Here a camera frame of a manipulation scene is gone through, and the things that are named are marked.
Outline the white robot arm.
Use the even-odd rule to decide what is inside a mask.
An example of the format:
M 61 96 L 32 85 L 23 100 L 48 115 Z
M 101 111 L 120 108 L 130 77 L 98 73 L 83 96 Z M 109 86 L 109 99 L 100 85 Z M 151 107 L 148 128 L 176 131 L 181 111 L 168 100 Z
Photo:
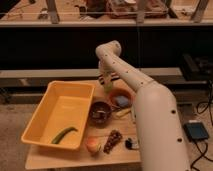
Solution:
M 164 85 L 120 58 L 121 45 L 96 48 L 102 71 L 115 72 L 133 91 L 142 171 L 191 171 L 176 98 Z

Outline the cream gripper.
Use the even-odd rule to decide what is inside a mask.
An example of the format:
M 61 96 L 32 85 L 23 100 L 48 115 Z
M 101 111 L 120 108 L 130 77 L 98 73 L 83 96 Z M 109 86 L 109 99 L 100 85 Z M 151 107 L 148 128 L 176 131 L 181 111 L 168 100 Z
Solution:
M 103 75 L 103 76 L 107 76 L 110 73 L 115 73 L 102 61 L 99 62 L 98 68 L 99 68 L 100 75 Z M 104 84 L 104 91 L 105 92 L 110 92 L 112 89 L 113 89 L 113 83 L 112 82 L 108 82 L 108 83 Z

